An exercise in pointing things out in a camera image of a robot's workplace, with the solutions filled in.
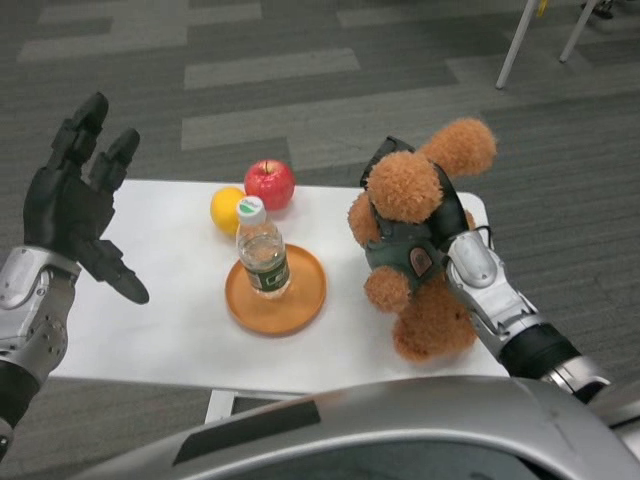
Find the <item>round wooden plate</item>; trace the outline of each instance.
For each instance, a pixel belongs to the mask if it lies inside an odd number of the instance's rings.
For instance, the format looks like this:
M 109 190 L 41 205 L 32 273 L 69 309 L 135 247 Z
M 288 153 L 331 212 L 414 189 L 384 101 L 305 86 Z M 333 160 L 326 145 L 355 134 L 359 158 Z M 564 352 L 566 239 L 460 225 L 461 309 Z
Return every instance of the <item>round wooden plate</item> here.
M 307 325 L 320 311 L 327 295 L 327 277 L 316 257 L 287 244 L 291 283 L 282 297 L 268 300 L 255 293 L 240 261 L 231 268 L 225 285 L 227 305 L 242 326 L 266 335 L 284 335 Z

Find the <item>white chair leg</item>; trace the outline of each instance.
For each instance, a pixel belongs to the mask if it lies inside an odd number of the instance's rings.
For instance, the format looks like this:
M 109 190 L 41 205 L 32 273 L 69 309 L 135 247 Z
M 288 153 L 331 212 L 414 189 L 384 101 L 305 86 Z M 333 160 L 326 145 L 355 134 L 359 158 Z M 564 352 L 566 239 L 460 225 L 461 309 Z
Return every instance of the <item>white chair leg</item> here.
M 520 45 L 522 44 L 522 40 L 524 39 L 524 34 L 527 33 L 527 28 L 529 28 L 529 23 L 531 22 L 531 17 L 533 17 L 533 12 L 535 11 L 539 1 L 540 0 L 527 0 L 527 4 L 524 7 L 524 12 L 522 12 L 522 17 L 520 17 L 518 29 L 516 30 L 516 34 L 513 36 L 513 40 L 511 41 L 509 53 L 507 53 L 507 58 L 504 61 L 504 65 L 502 65 L 502 70 L 500 71 L 498 82 L 496 83 L 497 89 L 501 89 L 507 83 L 507 78 L 509 78 L 509 73 L 511 73 L 511 67 L 513 66 L 513 62 L 516 59 L 516 55 L 518 55 L 518 50 L 520 50 Z
M 591 12 L 593 12 L 593 9 L 599 1 L 600 0 L 587 0 L 587 4 L 584 6 L 584 10 L 582 10 L 582 15 L 580 15 L 576 26 L 573 27 L 573 32 L 571 32 L 569 41 L 564 46 L 564 50 L 560 54 L 560 61 L 562 63 L 565 63 L 569 59 L 569 55 L 571 55 L 573 47 L 576 46 L 576 42 L 578 41 L 578 38 L 580 37 L 584 26 L 587 24 L 587 20 L 589 20 Z

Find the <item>red apple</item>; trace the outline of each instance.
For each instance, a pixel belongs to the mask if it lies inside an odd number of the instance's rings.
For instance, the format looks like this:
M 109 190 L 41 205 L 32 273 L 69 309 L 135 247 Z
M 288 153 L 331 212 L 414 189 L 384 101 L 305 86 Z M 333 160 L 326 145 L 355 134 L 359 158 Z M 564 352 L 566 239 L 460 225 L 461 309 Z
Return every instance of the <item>red apple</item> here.
M 267 210 L 286 207 L 295 186 L 296 179 L 291 168 L 279 160 L 260 160 L 244 177 L 246 194 L 260 197 Z

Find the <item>plastic water bottle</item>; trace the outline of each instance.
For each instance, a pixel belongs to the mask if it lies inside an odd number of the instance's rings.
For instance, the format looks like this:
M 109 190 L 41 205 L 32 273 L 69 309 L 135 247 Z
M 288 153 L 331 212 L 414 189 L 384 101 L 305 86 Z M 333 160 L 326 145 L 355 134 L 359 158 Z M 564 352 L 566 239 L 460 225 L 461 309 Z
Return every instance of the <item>plastic water bottle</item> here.
M 240 221 L 236 245 L 251 286 L 261 297 L 281 297 L 291 283 L 282 235 L 267 218 L 260 198 L 243 198 L 236 211 Z

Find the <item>table top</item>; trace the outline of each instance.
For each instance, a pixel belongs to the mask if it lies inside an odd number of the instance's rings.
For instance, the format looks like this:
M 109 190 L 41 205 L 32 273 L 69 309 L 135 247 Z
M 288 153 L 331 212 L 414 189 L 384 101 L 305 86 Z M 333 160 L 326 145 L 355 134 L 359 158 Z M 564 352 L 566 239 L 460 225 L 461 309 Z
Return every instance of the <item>table top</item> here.
M 506 375 L 476 341 L 467 353 L 412 365 L 393 349 L 394 316 L 375 310 L 363 285 L 369 267 L 347 224 L 359 189 L 297 187 L 272 218 L 285 241 L 312 252 L 328 278 L 325 305 L 304 330 L 263 337 L 227 310 L 224 283 L 237 260 L 234 240 L 209 217 L 223 184 L 126 181 L 104 238 L 149 289 L 128 302 L 83 273 L 68 321 L 69 349 L 59 377 L 203 386 L 251 392 L 308 393 L 433 375 Z M 476 222 L 482 201 L 461 194 Z

